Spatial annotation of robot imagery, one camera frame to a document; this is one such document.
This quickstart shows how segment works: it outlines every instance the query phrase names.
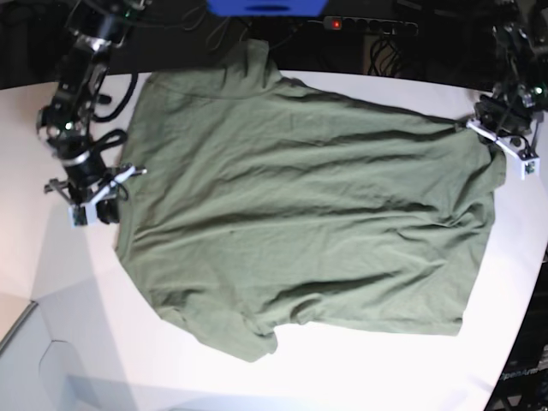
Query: white tabletop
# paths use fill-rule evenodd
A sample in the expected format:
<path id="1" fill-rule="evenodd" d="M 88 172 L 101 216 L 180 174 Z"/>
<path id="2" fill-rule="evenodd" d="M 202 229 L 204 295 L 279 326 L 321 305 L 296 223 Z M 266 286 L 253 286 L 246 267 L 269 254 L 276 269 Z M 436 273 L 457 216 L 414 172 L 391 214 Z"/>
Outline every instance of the white tabletop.
<path id="1" fill-rule="evenodd" d="M 405 80 L 285 74 L 318 89 L 436 116 L 469 114 L 477 98 L 464 89 Z M 113 76 L 103 91 L 116 103 L 127 84 L 128 76 Z M 42 194 L 50 178 L 64 177 L 34 130 L 36 112 L 54 88 L 0 92 L 0 292 L 39 301 L 52 337 L 78 352 L 79 369 L 86 370 L 80 377 L 92 382 L 101 409 L 484 409 L 548 242 L 548 198 L 538 177 L 522 182 L 509 164 L 458 337 L 284 325 L 276 329 L 277 352 L 248 364 L 155 315 L 117 261 L 116 226 L 71 229 L 61 198 Z M 96 138 L 127 127 L 137 95 L 113 123 L 94 129 Z M 115 155 L 108 153 L 107 164 Z"/>

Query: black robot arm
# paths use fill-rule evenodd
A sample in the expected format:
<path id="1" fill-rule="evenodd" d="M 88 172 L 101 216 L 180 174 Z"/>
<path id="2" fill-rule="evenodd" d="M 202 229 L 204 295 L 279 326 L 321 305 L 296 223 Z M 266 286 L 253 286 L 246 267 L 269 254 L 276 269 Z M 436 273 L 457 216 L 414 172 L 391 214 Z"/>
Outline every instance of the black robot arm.
<path id="1" fill-rule="evenodd" d="M 109 13 L 99 13 L 80 1 L 68 18 L 67 29 L 74 35 L 74 45 L 58 67 L 57 90 L 51 103 L 39 112 L 37 120 L 39 138 L 59 159 L 68 177 L 62 182 L 50 180 L 45 192 L 58 192 L 69 203 L 74 226 L 97 220 L 117 223 L 122 183 L 146 172 L 132 164 L 104 164 L 101 153 L 123 144 L 128 138 L 124 130 L 112 130 L 98 140 L 90 133 L 91 122 L 116 118 L 135 89 L 137 75 L 133 74 L 120 105 L 106 117 L 95 115 L 97 104 L 110 102 L 109 96 L 100 93 L 110 54 L 129 35 L 130 27 L 122 19 L 137 15 L 145 4 L 104 0 L 97 5 Z"/>

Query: metal bracket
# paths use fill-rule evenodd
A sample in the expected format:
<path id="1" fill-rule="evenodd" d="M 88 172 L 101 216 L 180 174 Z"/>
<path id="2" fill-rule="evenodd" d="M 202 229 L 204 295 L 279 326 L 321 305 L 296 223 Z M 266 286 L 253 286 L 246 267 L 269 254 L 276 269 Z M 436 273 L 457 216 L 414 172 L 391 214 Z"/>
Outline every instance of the metal bracket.
<path id="1" fill-rule="evenodd" d="M 533 138 L 533 143 L 536 143 L 537 134 L 539 131 L 541 122 L 537 122 L 537 129 L 535 130 L 535 137 Z M 531 146 L 531 149 L 527 152 L 519 147 L 515 147 L 511 141 L 512 136 L 509 137 L 498 137 L 491 130 L 483 127 L 481 122 L 476 119 L 470 119 L 466 123 L 466 127 L 472 129 L 477 134 L 491 140 L 494 144 L 500 147 L 506 154 L 510 155 L 517 163 L 518 172 L 520 178 L 525 180 L 527 176 L 530 175 L 540 175 L 540 158 L 534 150 L 534 146 Z"/>

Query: black wire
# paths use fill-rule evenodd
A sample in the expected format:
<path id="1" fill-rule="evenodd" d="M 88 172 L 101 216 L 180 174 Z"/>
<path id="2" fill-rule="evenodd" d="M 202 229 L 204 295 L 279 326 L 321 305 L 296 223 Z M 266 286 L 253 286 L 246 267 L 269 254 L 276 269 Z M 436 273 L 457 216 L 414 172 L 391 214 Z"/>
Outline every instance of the black wire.
<path id="1" fill-rule="evenodd" d="M 131 80 L 129 82 L 128 90 L 124 94 L 122 101 L 120 101 L 120 104 L 108 116 L 97 116 L 96 114 L 93 114 L 93 120 L 95 122 L 111 122 L 112 120 L 120 116 L 122 111 L 126 108 L 126 105 L 128 105 L 131 96 L 133 96 L 135 88 L 137 87 L 138 80 L 138 74 L 131 74 Z"/>
<path id="2" fill-rule="evenodd" d="M 377 69 L 377 59 L 380 56 L 380 54 L 383 52 L 383 50 L 389 46 L 389 40 L 385 39 L 384 37 L 381 37 L 372 44 L 371 49 L 369 50 L 369 57 L 370 57 L 370 66 L 367 70 L 367 75 L 373 74 L 373 71 L 375 75 L 380 75 L 378 69 Z"/>

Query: electrical cable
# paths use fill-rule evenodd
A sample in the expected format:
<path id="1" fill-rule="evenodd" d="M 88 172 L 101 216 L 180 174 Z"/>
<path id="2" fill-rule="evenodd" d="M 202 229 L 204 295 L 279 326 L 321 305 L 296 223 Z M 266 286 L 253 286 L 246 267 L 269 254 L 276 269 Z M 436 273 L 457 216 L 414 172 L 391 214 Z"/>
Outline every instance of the electrical cable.
<path id="1" fill-rule="evenodd" d="M 229 30 L 231 18 L 225 17 L 223 21 L 221 21 L 221 24 L 219 24 L 206 38 L 205 38 L 205 45 L 209 46 L 211 40 L 215 37 L 215 35 L 220 31 L 221 34 L 219 36 L 219 39 L 217 43 L 213 47 L 208 47 L 208 51 L 210 53 L 213 53 L 214 51 L 217 51 L 219 47 L 221 47 L 221 44 L 223 43 L 224 36 L 226 35 L 227 31 Z"/>
<path id="2" fill-rule="evenodd" d="M 135 88 L 137 87 L 138 80 L 139 75 L 136 73 L 132 73 L 131 80 L 129 81 L 128 90 L 124 94 L 122 100 L 120 101 L 120 104 L 108 116 L 97 116 L 96 114 L 93 114 L 93 120 L 95 122 L 111 122 L 112 120 L 120 116 L 122 111 L 126 108 L 126 105 L 128 105 L 131 96 L 133 96 Z"/>

